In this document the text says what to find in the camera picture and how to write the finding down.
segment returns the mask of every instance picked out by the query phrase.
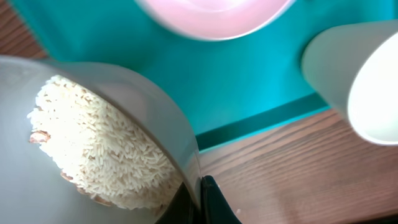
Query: wooden table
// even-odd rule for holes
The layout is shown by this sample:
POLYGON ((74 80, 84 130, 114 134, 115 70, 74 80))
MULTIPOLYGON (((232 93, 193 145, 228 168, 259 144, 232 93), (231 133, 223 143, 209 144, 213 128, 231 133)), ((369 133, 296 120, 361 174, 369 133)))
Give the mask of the wooden table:
MULTIPOLYGON (((0 54, 46 56, 4 0, 0 54)), ((215 149, 201 165, 243 223, 351 223, 398 212, 398 148, 364 142, 333 110, 215 149)))

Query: black object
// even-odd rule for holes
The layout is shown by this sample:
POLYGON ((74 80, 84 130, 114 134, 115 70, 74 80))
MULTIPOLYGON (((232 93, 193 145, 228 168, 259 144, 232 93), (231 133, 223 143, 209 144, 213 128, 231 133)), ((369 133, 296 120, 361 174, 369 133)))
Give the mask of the black object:
POLYGON ((201 209, 197 210, 183 183, 156 224, 241 224, 212 176, 201 180, 201 209))
POLYGON ((388 217, 376 218, 364 222, 358 222, 356 224, 387 224, 387 223, 398 223, 398 215, 391 215, 388 217))

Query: white cup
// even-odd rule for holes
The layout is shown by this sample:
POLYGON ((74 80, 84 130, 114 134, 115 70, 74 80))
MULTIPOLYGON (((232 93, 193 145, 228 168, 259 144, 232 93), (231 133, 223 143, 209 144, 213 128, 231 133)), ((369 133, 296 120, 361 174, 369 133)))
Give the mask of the white cup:
POLYGON ((363 139, 398 144, 398 20, 322 32, 305 50, 302 70, 363 139))

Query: teal placemat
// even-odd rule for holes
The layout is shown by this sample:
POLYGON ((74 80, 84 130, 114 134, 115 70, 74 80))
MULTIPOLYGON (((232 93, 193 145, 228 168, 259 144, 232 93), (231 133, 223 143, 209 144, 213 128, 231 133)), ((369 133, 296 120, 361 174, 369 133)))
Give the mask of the teal placemat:
POLYGON ((158 84, 200 149, 325 110, 300 72, 308 42, 333 26, 396 17, 396 0, 298 0, 253 34, 201 42, 162 28, 133 0, 11 2, 54 58, 122 65, 158 84))

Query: white rice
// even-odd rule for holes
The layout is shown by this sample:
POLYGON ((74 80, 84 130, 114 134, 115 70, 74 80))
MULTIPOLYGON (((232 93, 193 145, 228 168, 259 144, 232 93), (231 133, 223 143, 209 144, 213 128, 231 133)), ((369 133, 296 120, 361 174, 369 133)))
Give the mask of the white rice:
POLYGON ((56 75, 28 114, 32 132, 78 189, 121 208, 168 205, 182 183, 170 161, 130 119, 70 80, 56 75))

